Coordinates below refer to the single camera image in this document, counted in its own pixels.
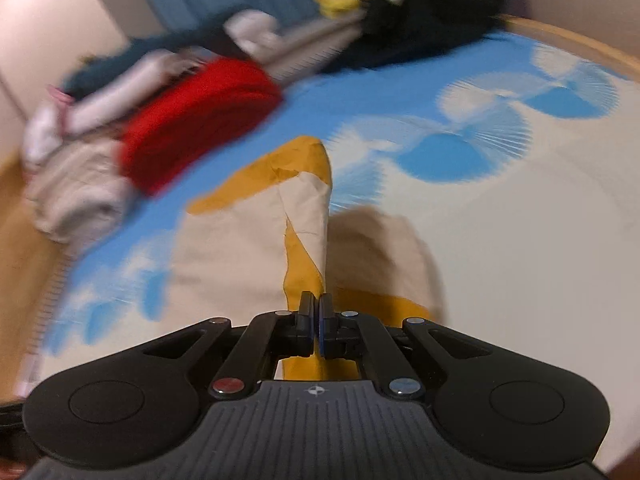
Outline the beige and mustard shirt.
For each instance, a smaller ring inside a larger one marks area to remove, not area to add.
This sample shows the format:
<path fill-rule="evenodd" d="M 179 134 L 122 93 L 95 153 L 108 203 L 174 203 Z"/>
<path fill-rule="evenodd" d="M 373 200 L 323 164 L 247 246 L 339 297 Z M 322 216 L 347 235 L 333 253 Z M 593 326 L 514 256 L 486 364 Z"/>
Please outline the beige and mustard shirt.
<path fill-rule="evenodd" d="M 299 136 L 190 203 L 171 251 L 163 329 L 206 318 L 245 325 L 296 310 L 305 290 L 387 326 L 437 318 L 437 269 L 409 220 L 372 206 L 332 214 L 331 191 L 322 142 Z"/>

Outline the black clothing pile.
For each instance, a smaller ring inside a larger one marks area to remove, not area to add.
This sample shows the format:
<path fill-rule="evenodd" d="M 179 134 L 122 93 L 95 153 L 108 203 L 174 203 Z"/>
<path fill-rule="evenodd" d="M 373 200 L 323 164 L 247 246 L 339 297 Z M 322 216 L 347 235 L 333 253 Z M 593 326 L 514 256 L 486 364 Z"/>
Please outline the black clothing pile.
<path fill-rule="evenodd" d="M 322 70 L 373 70 L 443 55 L 501 26 L 506 0 L 373 0 L 360 36 Z"/>

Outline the red folded sweater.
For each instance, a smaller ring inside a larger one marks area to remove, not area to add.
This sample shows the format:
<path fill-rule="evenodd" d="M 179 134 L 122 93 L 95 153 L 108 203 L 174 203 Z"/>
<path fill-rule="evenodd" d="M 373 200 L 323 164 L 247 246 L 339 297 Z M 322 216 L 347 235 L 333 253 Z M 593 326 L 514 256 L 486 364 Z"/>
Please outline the red folded sweater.
<path fill-rule="evenodd" d="M 122 136 L 122 174 L 154 195 L 192 162 L 251 132 L 282 101 L 255 62 L 217 58 L 134 114 Z"/>

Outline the blue and white bed sheet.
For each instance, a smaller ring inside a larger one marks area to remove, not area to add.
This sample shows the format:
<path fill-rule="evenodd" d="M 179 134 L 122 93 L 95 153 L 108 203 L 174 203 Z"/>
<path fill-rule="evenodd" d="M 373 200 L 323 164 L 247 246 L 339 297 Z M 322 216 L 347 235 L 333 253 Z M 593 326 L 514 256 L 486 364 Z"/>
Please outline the blue and white bed sheet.
<path fill-rule="evenodd" d="M 382 70 L 296 84 L 268 122 L 145 200 L 73 270 L 30 379 L 193 322 L 171 298 L 191 200 L 296 136 L 328 150 L 336 214 L 406 218 L 449 326 L 581 374 L 612 422 L 597 456 L 639 440 L 639 86 L 511 34 Z"/>

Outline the folded beige blanket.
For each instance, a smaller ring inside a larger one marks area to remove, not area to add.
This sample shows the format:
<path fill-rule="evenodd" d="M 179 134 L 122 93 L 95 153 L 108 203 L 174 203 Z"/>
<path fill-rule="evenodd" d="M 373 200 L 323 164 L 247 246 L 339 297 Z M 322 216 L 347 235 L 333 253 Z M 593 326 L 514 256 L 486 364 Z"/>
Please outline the folded beige blanket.
<path fill-rule="evenodd" d="M 102 138 L 56 152 L 25 190 L 36 229 L 81 254 L 119 228 L 137 198 L 120 173 L 121 149 L 119 141 Z"/>

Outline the folded white garment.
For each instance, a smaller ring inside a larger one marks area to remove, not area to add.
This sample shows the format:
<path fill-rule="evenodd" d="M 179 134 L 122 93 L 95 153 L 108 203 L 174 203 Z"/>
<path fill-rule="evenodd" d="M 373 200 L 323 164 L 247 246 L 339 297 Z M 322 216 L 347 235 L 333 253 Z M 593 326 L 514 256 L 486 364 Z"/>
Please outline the folded white garment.
<path fill-rule="evenodd" d="M 240 60 L 257 62 L 279 86 L 287 87 L 335 58 L 358 35 L 360 18 L 359 12 L 334 20 L 317 18 L 280 35 L 276 18 L 247 9 L 230 18 L 224 30 L 246 53 Z M 49 88 L 25 129 L 24 167 L 38 170 L 68 140 L 126 117 L 168 84 L 217 58 L 222 55 L 203 48 L 156 50 L 85 99 L 76 101 L 62 88 Z"/>

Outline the dark teal garment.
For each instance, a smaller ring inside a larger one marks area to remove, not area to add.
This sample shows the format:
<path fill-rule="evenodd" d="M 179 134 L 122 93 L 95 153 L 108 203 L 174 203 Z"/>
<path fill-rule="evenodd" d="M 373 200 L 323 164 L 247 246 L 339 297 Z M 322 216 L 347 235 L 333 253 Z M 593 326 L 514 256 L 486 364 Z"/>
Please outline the dark teal garment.
<path fill-rule="evenodd" d="M 85 99 L 119 77 L 146 54 L 156 50 L 179 52 L 189 48 L 203 48 L 227 58 L 246 58 L 246 53 L 224 30 L 230 18 L 247 6 L 232 6 L 209 15 L 193 28 L 173 30 L 163 34 L 130 40 L 127 47 L 110 56 L 98 56 L 67 76 L 61 88 L 76 101 Z"/>

